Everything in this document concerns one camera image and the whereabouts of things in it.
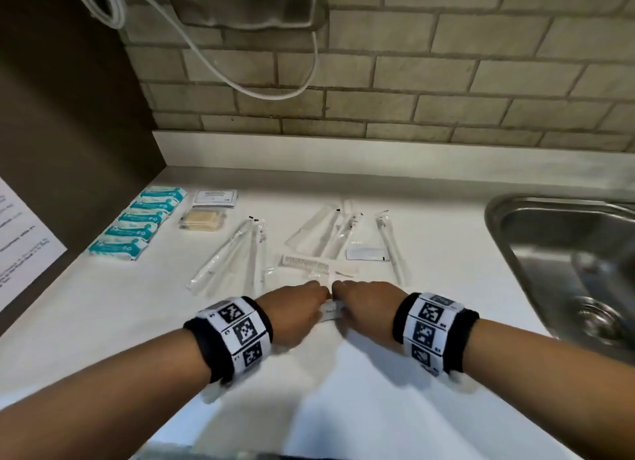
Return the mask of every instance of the backsplash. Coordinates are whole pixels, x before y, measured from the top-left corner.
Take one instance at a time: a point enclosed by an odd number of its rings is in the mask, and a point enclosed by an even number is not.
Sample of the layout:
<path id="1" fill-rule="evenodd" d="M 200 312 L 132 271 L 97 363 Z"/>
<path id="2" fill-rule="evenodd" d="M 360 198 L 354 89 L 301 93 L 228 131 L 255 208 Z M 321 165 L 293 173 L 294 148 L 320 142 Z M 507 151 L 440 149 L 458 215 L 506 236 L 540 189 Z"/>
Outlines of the backsplash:
<path id="1" fill-rule="evenodd" d="M 635 0 L 329 0 L 318 74 L 281 102 L 224 86 L 128 1 L 121 38 L 162 129 L 635 152 Z M 262 93 L 311 67 L 307 32 L 188 31 Z"/>

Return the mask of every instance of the white cable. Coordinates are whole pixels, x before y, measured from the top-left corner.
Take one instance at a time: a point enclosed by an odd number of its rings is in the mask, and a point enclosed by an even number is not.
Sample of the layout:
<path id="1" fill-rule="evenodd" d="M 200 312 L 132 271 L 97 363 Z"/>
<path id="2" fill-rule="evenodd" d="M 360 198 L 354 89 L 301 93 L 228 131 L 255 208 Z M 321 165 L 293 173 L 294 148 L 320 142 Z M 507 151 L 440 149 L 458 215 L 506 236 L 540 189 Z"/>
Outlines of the white cable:
<path id="1" fill-rule="evenodd" d="M 124 0 L 107 0 L 108 6 L 110 7 L 110 15 L 105 13 L 99 7 L 99 5 L 95 3 L 95 0 L 81 0 L 81 1 L 86 6 L 86 8 L 88 8 L 91 14 L 95 18 L 97 18 L 100 22 L 104 23 L 105 25 L 111 28 L 115 28 L 116 30 L 123 28 L 126 22 L 126 3 Z M 188 35 L 183 30 L 183 28 L 179 25 L 179 23 L 177 23 L 170 15 L 168 15 L 168 13 L 163 9 L 161 5 L 159 5 L 154 0 L 145 0 L 145 1 L 148 2 L 150 5 L 152 5 L 161 15 L 163 15 L 163 18 L 165 18 L 165 20 L 167 20 L 170 23 L 170 25 L 172 25 L 176 29 L 176 31 L 179 32 L 179 35 L 183 37 L 183 39 L 190 46 L 192 51 L 194 51 L 196 56 L 199 59 L 201 59 L 201 61 L 207 66 L 208 69 L 212 71 L 212 73 L 214 73 L 214 75 L 216 75 L 218 78 L 220 78 L 220 80 L 225 82 L 227 85 L 229 85 L 233 89 L 238 90 L 239 92 L 242 92 L 245 95 L 249 95 L 250 97 L 254 97 L 254 98 L 262 99 L 262 100 L 286 100 L 286 99 L 290 99 L 300 95 L 302 92 L 304 92 L 307 89 L 309 84 L 313 81 L 313 77 L 315 76 L 316 70 L 318 68 L 317 67 L 318 66 L 317 64 L 318 63 L 317 62 L 318 61 L 318 51 L 317 51 L 318 38 L 316 37 L 315 32 L 311 32 L 311 38 L 313 39 L 313 65 L 303 85 L 299 89 L 294 90 L 293 92 L 289 92 L 287 94 L 282 94 L 282 95 L 259 94 L 242 87 L 241 85 L 237 84 L 230 78 L 226 77 L 221 71 L 219 71 L 216 67 L 214 67 L 203 56 L 199 48 L 190 39 L 190 37 L 188 37 Z"/>

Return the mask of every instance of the sink basin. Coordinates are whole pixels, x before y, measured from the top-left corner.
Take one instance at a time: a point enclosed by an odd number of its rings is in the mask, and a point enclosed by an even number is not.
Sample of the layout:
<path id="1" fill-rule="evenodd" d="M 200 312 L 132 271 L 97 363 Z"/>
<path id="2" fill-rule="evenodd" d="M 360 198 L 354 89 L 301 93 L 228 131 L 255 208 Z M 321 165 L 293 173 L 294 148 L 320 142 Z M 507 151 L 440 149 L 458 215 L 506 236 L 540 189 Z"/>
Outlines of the sink basin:
<path id="1" fill-rule="evenodd" d="M 502 198 L 489 232 L 555 337 L 635 365 L 635 209 L 556 198 Z"/>

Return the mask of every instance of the kitchen counter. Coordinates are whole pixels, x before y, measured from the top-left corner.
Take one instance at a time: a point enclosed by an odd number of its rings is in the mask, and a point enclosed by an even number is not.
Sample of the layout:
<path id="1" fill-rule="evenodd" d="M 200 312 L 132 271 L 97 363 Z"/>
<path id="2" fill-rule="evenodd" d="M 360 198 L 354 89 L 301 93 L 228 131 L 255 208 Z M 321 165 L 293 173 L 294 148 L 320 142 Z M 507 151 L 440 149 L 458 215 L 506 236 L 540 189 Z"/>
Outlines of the kitchen counter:
<path id="1" fill-rule="evenodd" d="M 378 176 L 169 167 L 156 185 L 239 189 L 222 232 L 178 229 L 191 195 L 138 262 L 81 255 L 0 337 L 0 405 L 91 363 L 178 328 L 212 300 L 189 278 L 247 216 L 267 222 L 268 248 L 324 203 L 350 198 L 372 216 L 389 209 L 412 271 L 432 291 L 483 318 L 547 334 L 484 220 L 501 194 L 604 197 L 599 189 Z M 283 275 L 282 283 L 287 282 Z M 390 263 L 360 280 L 393 281 Z M 338 459 L 568 460 L 567 448 L 470 378 L 432 378 L 412 360 L 332 322 L 272 356 L 220 400 L 190 401 L 152 439 L 223 454 L 236 449 Z"/>

